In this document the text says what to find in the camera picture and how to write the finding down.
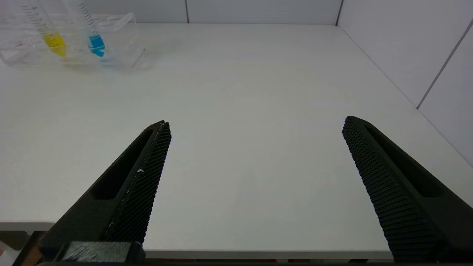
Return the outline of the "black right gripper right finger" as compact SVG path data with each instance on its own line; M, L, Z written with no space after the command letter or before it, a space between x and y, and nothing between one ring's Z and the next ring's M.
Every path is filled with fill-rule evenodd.
M342 129L395 262L471 264L473 209L371 123Z

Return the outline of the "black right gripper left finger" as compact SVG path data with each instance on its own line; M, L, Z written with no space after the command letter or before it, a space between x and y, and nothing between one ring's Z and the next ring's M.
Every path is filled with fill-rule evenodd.
M42 257L73 241L143 243L171 139L168 122L147 127L47 231Z

